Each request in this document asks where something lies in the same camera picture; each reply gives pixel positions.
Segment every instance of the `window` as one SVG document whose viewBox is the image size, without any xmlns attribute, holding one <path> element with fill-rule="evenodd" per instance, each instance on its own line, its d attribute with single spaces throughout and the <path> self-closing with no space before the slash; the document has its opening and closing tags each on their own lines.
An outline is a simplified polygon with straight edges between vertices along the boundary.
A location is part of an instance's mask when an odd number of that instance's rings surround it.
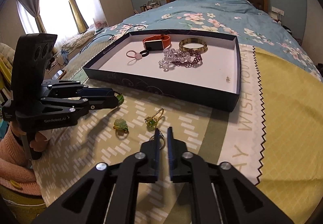
<svg viewBox="0 0 323 224">
<path fill-rule="evenodd" d="M 93 1 L 76 0 L 85 22 L 91 28 L 94 26 Z M 34 17 L 17 1 L 21 23 L 26 33 L 38 33 Z M 59 50 L 62 44 L 77 36 L 76 27 L 68 0 L 39 0 L 40 16 L 47 33 L 58 35 L 55 47 Z"/>
</svg>

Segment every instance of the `black ring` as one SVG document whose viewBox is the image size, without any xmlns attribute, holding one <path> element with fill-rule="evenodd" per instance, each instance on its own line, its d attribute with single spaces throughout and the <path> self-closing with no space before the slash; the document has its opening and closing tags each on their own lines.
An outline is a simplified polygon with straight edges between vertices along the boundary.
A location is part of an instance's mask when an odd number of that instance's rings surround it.
<svg viewBox="0 0 323 224">
<path fill-rule="evenodd" d="M 143 57 L 145 57 L 145 56 L 149 55 L 149 51 L 148 50 L 143 50 L 143 51 L 139 52 L 139 54 L 141 54 Z"/>
</svg>

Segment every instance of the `knit sleeve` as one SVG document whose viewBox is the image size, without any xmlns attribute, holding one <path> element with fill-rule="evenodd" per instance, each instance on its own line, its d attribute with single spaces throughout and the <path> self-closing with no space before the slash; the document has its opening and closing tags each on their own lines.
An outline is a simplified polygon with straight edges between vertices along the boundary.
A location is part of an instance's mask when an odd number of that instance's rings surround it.
<svg viewBox="0 0 323 224">
<path fill-rule="evenodd" d="M 0 142 L 0 158 L 21 167 L 25 167 L 28 164 L 24 149 L 15 140 L 10 126 L 4 139 Z"/>
</svg>

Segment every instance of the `smartwatch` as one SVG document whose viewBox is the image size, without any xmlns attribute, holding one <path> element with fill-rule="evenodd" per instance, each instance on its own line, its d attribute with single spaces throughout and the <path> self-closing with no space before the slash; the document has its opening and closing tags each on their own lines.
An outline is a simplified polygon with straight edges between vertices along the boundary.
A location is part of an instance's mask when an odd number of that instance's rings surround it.
<svg viewBox="0 0 323 224">
<path fill-rule="evenodd" d="M 169 35 L 154 35 L 143 40 L 143 46 L 148 52 L 164 50 L 171 45 Z"/>
</svg>

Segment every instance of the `blue floral bedspread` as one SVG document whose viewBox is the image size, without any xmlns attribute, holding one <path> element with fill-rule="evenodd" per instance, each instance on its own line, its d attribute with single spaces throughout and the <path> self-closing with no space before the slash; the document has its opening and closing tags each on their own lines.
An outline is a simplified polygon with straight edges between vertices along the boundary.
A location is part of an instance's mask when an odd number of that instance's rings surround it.
<svg viewBox="0 0 323 224">
<path fill-rule="evenodd" d="M 297 65 L 321 81 L 321 75 L 296 40 L 268 14 L 247 0 L 176 0 L 129 17 L 106 28 L 98 37 L 121 37 L 130 26 L 147 29 L 193 29 L 230 33 L 241 44 L 258 46 Z M 131 29 L 139 30 L 143 26 Z M 97 41 L 107 40 L 107 36 Z"/>
</svg>

